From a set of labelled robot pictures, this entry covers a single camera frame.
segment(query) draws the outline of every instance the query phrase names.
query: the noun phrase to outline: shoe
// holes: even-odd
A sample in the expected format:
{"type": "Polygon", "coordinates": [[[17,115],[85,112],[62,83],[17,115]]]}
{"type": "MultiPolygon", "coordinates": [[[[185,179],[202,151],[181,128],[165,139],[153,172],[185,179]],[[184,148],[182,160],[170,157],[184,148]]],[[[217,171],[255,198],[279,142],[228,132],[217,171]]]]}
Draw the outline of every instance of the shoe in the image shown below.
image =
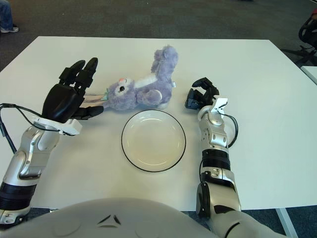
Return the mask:
{"type": "Polygon", "coordinates": [[[18,32],[19,28],[16,25],[13,24],[13,27],[12,27],[11,30],[5,30],[2,27],[0,27],[0,31],[1,31],[1,33],[8,33],[8,32],[13,32],[14,33],[14,32],[18,32]]]}

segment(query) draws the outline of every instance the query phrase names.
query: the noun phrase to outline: jeans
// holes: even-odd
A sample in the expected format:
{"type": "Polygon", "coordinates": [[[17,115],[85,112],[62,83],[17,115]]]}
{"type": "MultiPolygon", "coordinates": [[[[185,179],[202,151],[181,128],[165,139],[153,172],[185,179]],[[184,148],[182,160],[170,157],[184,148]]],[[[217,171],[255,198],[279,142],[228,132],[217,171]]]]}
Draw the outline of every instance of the jeans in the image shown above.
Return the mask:
{"type": "Polygon", "coordinates": [[[11,7],[6,0],[0,0],[0,27],[4,30],[13,28],[11,7]]]}

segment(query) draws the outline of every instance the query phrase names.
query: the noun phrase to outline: chair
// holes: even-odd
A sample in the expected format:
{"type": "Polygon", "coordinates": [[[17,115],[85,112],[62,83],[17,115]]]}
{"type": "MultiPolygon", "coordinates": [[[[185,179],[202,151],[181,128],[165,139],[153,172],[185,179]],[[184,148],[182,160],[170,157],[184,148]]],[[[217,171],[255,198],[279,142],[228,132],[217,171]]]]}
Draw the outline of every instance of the chair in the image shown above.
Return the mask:
{"type": "Polygon", "coordinates": [[[308,48],[300,46],[302,48],[300,51],[286,49],[281,49],[281,51],[301,56],[302,58],[295,62],[297,66],[302,66],[307,61],[310,61],[314,66],[317,66],[317,57],[315,56],[315,53],[317,52],[317,20],[313,20],[312,17],[310,17],[299,30],[298,36],[301,41],[310,44],[313,50],[308,52],[306,50],[308,48]]]}

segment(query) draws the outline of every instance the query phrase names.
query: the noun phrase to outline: stuffed bunny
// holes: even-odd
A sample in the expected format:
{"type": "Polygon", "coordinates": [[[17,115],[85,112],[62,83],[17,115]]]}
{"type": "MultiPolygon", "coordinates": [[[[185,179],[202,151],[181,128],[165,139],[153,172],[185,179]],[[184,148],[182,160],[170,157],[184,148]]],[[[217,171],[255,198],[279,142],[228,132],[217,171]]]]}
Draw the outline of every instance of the stuffed bunny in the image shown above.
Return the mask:
{"type": "Polygon", "coordinates": [[[121,78],[107,88],[104,95],[85,96],[82,106],[103,105],[116,110],[133,109],[138,104],[165,108],[172,96],[171,76],[178,61],[178,54],[172,46],[165,46],[154,54],[151,74],[134,81],[121,78]]]}

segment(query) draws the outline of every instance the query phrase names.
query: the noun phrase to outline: floor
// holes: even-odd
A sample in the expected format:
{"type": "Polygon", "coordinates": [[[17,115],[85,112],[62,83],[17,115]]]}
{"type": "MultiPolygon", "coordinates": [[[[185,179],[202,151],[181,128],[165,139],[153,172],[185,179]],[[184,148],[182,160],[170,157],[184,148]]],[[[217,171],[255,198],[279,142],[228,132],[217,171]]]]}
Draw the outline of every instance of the floor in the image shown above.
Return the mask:
{"type": "MultiPolygon", "coordinates": [[[[38,36],[269,39],[280,49],[296,50],[300,44],[305,46],[298,39],[298,30],[317,8],[309,0],[10,2],[20,32],[0,35],[0,71],[38,36]]],[[[38,212],[33,210],[30,217],[38,212]]],[[[275,210],[246,212],[283,233],[275,210]]],[[[288,212],[300,238],[317,237],[316,206],[289,208],[288,212]]],[[[188,215],[197,220],[194,213],[188,215]]]]}

